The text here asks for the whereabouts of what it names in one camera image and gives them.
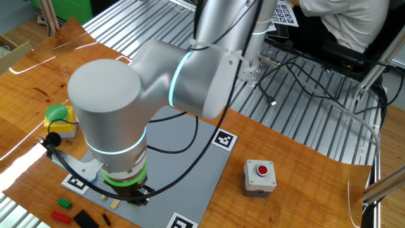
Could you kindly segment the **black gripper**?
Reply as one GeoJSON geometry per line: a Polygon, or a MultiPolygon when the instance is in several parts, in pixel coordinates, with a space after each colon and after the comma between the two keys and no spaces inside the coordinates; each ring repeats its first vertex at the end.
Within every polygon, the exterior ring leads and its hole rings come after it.
{"type": "MultiPolygon", "coordinates": [[[[123,196],[126,198],[136,198],[151,192],[150,187],[147,186],[145,187],[146,181],[147,177],[145,177],[143,180],[140,180],[139,182],[136,182],[134,185],[131,186],[127,187],[112,186],[112,188],[119,196],[123,196]]],[[[129,204],[134,206],[146,206],[148,202],[149,198],[128,201],[129,204]]]]}

